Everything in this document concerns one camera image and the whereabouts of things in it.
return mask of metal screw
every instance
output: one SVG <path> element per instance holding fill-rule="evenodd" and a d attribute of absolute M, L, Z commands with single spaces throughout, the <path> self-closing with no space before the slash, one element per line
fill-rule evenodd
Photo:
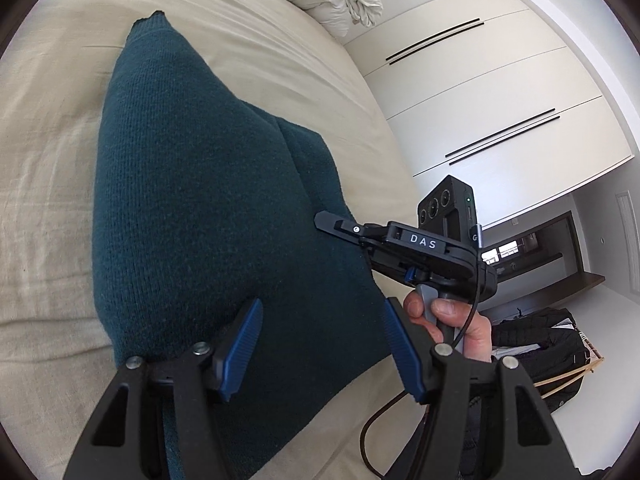
<path fill-rule="evenodd" d="M 443 357 L 453 354 L 453 348 L 451 348 L 451 345 L 448 345 L 446 343 L 438 343 L 435 346 L 434 350 L 436 351 L 436 354 Z"/>
<path fill-rule="evenodd" d="M 200 341 L 199 343 L 193 345 L 193 353 L 196 355 L 207 354 L 209 353 L 209 350 L 211 350 L 209 343 L 205 343 L 204 341 Z"/>
<path fill-rule="evenodd" d="M 139 355 L 134 355 L 127 359 L 126 365 L 129 370 L 135 370 L 136 368 L 140 368 L 140 365 L 145 362 L 145 360 Z"/>
<path fill-rule="evenodd" d="M 519 362 L 514 356 L 507 355 L 507 357 L 502 359 L 502 364 L 509 370 L 515 370 L 518 367 Z"/>

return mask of fingernail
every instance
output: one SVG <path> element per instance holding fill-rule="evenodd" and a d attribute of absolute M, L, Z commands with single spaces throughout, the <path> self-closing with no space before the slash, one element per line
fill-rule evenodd
<path fill-rule="evenodd" d="M 409 316 L 418 317 L 422 313 L 422 306 L 420 305 L 419 300 L 411 300 L 407 306 L 406 310 L 409 313 Z"/>
<path fill-rule="evenodd" d="M 444 314 L 444 316 L 451 316 L 455 312 L 453 303 L 449 300 L 435 300 L 433 302 L 433 309 L 435 313 Z"/>

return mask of beige bed sheet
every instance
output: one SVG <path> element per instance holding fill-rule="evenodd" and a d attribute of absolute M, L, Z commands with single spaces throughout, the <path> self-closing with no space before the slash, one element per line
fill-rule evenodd
<path fill-rule="evenodd" d="M 0 59 L 0 421 L 40 480 L 62 478 L 114 371 L 92 299 L 95 146 L 130 26 L 156 9 L 236 95 L 324 137 L 358 220 L 415 222 L 414 184 L 366 83 L 343 47 L 291 4 L 41 0 Z M 393 363 L 376 365 L 256 478 L 372 478 L 357 434 L 399 390 Z M 408 399 L 394 410 L 367 441 L 381 468 L 420 417 Z"/>

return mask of human hand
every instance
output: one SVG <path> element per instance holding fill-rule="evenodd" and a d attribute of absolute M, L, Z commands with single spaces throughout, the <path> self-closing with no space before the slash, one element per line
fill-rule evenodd
<path fill-rule="evenodd" d="M 404 298 L 404 311 L 412 323 L 425 327 L 436 343 L 442 343 L 444 336 L 438 327 L 424 319 L 424 302 L 420 294 L 413 291 Z M 437 298 L 431 301 L 431 311 L 441 322 L 462 328 L 471 306 L 461 301 Z M 464 356 L 477 361 L 491 362 L 491 322 L 477 312 L 465 333 Z"/>

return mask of white wardrobe door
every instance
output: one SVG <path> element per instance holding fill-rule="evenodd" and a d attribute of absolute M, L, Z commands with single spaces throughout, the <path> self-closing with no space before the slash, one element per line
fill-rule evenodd
<path fill-rule="evenodd" d="M 564 46 L 532 10 L 523 10 L 382 66 L 365 80 L 388 119 L 491 70 Z"/>
<path fill-rule="evenodd" d="M 385 58 L 434 34 L 476 18 L 489 20 L 525 9 L 521 0 L 433 0 L 380 24 L 345 48 L 367 75 L 384 65 Z"/>
<path fill-rule="evenodd" d="M 478 221 L 491 226 L 610 170 L 631 151 L 604 97 L 558 120 L 414 178 L 427 195 L 448 174 L 474 189 Z"/>
<path fill-rule="evenodd" d="M 599 95 L 600 89 L 589 73 L 565 47 L 467 81 L 409 108 L 388 123 L 410 170 L 417 174 L 440 164 L 446 155 L 463 155 L 484 142 L 526 127 L 543 112 L 549 116 Z"/>

